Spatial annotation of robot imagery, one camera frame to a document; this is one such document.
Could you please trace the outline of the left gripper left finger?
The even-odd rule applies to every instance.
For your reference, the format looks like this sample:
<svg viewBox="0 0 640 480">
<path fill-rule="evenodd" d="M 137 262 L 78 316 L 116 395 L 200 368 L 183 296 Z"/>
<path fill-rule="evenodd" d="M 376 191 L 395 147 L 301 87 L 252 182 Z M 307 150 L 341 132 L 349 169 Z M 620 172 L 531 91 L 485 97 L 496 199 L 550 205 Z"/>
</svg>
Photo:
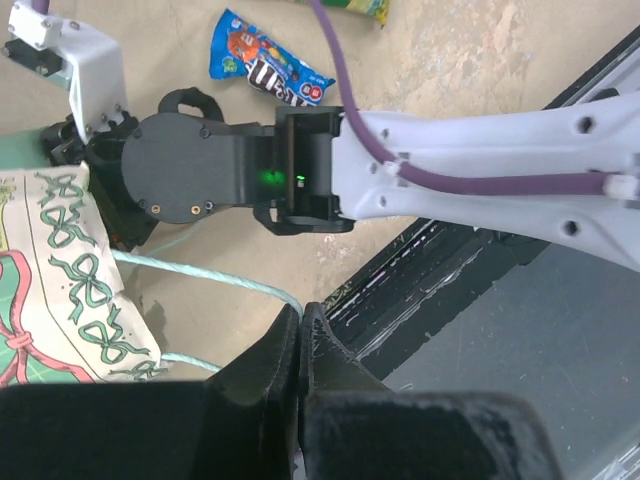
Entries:
<svg viewBox="0 0 640 480">
<path fill-rule="evenodd" d="M 5 479 L 289 479 L 299 317 L 200 381 L 11 386 L 1 392 Z"/>
</svg>

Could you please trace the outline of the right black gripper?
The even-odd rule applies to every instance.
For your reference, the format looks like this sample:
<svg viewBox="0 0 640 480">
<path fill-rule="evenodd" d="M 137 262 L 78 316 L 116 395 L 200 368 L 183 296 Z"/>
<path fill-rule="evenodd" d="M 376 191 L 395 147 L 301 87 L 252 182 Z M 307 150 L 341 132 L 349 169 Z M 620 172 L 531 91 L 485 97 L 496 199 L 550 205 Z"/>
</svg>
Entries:
<svg viewBox="0 0 640 480">
<path fill-rule="evenodd" d="M 87 163 L 90 168 L 89 190 L 95 198 L 110 244 L 130 252 L 144 245 L 158 221 L 144 210 L 144 203 L 132 200 L 121 170 L 121 156 L 128 136 L 138 120 L 125 113 L 123 121 L 110 120 L 107 130 L 90 136 L 85 144 L 76 130 L 72 116 L 45 128 L 39 134 L 43 153 L 53 166 Z"/>
</svg>

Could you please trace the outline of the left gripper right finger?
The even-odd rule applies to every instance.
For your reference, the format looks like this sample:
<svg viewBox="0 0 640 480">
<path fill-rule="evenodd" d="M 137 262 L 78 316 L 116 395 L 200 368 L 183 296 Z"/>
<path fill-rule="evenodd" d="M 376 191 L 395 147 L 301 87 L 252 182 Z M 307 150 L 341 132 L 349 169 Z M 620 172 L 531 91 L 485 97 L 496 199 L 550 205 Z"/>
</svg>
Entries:
<svg viewBox="0 0 640 480">
<path fill-rule="evenodd" d="M 560 479 L 534 409 L 499 392 L 395 392 L 336 337 L 301 322 L 299 440 L 309 479 Z"/>
</svg>

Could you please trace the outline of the green patterned paper bag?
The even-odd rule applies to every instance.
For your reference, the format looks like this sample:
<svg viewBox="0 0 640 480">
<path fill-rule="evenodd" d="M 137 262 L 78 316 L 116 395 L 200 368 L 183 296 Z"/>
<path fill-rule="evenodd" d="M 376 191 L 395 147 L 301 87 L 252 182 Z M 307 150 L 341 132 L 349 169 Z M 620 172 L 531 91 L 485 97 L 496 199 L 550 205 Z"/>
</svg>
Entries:
<svg viewBox="0 0 640 480">
<path fill-rule="evenodd" d="M 149 381 L 172 363 L 218 366 L 161 351 L 126 297 L 119 262 L 242 286 L 282 290 L 222 272 L 110 247 L 89 170 L 51 167 L 36 130 L 1 139 L 1 384 Z"/>
</svg>

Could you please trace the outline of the blue colourful snack packet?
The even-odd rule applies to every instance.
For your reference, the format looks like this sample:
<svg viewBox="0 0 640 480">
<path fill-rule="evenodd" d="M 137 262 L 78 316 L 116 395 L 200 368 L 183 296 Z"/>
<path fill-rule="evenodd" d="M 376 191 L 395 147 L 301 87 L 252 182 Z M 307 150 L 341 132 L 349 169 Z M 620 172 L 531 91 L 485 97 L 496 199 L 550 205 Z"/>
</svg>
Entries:
<svg viewBox="0 0 640 480">
<path fill-rule="evenodd" d="M 254 89 L 294 107 L 319 105 L 336 83 L 230 9 L 222 13 L 212 35 L 209 76 L 243 77 Z"/>
</svg>

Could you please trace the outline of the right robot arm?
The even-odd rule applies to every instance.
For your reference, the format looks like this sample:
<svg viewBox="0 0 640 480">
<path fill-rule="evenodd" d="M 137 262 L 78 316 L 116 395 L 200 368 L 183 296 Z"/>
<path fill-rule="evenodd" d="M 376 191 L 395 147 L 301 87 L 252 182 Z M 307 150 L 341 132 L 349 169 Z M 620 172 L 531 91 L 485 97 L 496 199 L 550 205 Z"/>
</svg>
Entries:
<svg viewBox="0 0 640 480">
<path fill-rule="evenodd" d="M 82 139 L 40 136 L 53 166 L 84 164 L 113 242 L 158 223 L 245 207 L 278 236 L 345 233 L 360 220 L 421 217 L 563 245 L 639 266 L 639 97 L 529 113 L 426 120 L 340 107 L 281 107 L 271 125 L 229 124 L 191 88 L 157 112 Z"/>
</svg>

